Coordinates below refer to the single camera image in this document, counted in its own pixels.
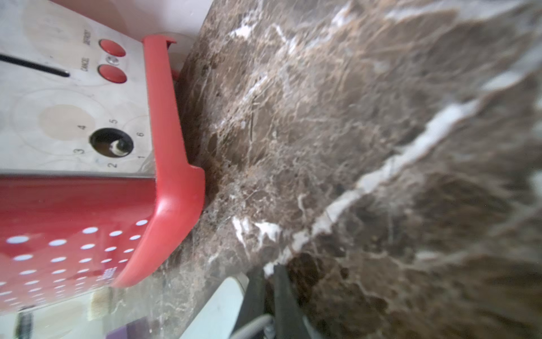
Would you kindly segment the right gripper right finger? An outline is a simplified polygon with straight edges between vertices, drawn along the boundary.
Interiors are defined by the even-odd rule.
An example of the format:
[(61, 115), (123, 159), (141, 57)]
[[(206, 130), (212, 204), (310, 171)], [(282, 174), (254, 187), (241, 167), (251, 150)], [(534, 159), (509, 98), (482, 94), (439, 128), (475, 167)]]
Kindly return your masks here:
[(310, 339), (311, 335), (305, 325), (287, 270), (283, 265), (275, 266), (273, 282), (276, 338)]

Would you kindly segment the silver apple laptop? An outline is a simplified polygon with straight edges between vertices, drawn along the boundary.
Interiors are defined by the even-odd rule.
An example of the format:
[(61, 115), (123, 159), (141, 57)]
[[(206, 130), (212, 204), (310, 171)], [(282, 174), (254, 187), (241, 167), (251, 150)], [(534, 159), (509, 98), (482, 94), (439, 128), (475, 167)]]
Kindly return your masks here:
[(244, 301), (249, 278), (244, 273), (226, 278), (180, 339), (229, 338)]

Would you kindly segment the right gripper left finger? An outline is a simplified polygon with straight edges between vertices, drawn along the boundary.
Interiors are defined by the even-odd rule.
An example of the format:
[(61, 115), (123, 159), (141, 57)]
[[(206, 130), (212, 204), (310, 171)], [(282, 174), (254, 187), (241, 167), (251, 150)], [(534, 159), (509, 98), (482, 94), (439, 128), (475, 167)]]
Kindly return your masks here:
[(263, 269), (254, 268), (248, 273), (248, 279), (241, 309), (231, 332), (232, 338), (264, 338), (265, 327), (268, 326)]

